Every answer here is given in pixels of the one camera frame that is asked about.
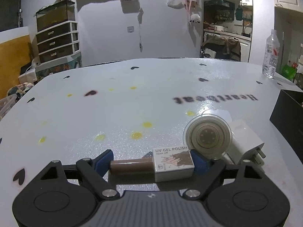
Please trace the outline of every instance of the blue gripper pad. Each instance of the blue gripper pad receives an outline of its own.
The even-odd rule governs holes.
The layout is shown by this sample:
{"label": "blue gripper pad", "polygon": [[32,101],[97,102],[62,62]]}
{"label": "blue gripper pad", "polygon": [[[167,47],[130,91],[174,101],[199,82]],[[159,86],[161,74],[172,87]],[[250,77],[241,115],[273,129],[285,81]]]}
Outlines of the blue gripper pad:
{"label": "blue gripper pad", "polygon": [[113,151],[108,149],[93,160],[94,170],[101,177],[103,177],[106,174],[106,172],[109,170],[109,165],[112,160],[114,160],[114,153]]}
{"label": "blue gripper pad", "polygon": [[194,172],[200,175],[208,172],[210,168],[209,160],[199,154],[195,149],[192,149],[190,154],[194,162]]}

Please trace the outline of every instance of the white plush toy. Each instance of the white plush toy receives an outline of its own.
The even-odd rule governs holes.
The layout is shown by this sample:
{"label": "white plush toy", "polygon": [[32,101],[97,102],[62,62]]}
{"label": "white plush toy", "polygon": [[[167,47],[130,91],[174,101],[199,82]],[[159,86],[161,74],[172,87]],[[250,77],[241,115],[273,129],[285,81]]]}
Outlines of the white plush toy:
{"label": "white plush toy", "polygon": [[190,16],[190,21],[189,21],[189,22],[200,23],[200,21],[201,21],[201,17],[200,17],[199,14],[193,13],[193,14]]}

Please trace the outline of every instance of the faucet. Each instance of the faucet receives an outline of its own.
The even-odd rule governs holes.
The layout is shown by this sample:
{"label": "faucet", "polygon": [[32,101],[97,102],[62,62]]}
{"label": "faucet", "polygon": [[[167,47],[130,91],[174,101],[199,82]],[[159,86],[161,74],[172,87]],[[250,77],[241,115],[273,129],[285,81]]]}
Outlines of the faucet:
{"label": "faucet", "polygon": [[250,24],[248,24],[248,25],[245,26],[244,33],[245,33],[245,30],[246,30],[247,27],[252,27],[252,23],[250,23]]}

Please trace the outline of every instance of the kitchen counter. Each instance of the kitchen counter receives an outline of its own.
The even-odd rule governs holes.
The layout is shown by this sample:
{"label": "kitchen counter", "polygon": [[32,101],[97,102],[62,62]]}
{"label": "kitchen counter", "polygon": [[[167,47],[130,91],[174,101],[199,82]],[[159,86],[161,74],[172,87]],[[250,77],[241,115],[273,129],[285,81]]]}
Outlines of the kitchen counter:
{"label": "kitchen counter", "polygon": [[247,41],[251,42],[251,38],[245,37],[245,36],[242,36],[242,35],[238,35],[238,34],[234,34],[234,33],[229,33],[229,32],[224,32],[224,31],[207,30],[207,29],[204,29],[204,31],[210,32],[210,33],[223,34],[223,35],[227,35],[227,36],[230,36],[230,37],[238,37],[238,38],[241,38],[241,39],[244,39],[244,40],[247,40]]}

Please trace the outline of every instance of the wall outlet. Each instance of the wall outlet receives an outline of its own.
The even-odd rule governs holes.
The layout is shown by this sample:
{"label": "wall outlet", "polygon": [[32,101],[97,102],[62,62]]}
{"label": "wall outlet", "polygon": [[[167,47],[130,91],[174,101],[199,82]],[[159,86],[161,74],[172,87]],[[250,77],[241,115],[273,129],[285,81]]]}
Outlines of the wall outlet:
{"label": "wall outlet", "polygon": [[127,27],[127,32],[134,32],[134,27],[133,26],[128,26]]}

